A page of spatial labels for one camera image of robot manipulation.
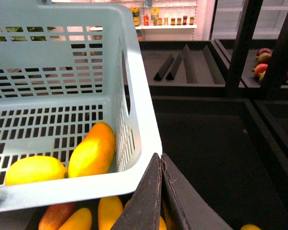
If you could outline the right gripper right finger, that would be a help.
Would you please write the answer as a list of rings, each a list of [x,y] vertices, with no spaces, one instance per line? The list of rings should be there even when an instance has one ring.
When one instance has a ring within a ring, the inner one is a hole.
[[[168,230],[226,230],[227,223],[203,200],[167,154],[161,156],[162,202]]]

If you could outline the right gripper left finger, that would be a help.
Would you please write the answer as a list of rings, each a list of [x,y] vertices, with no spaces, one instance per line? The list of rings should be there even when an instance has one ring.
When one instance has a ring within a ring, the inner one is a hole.
[[[113,230],[157,230],[161,210],[161,160],[154,153],[132,198],[112,226]]]

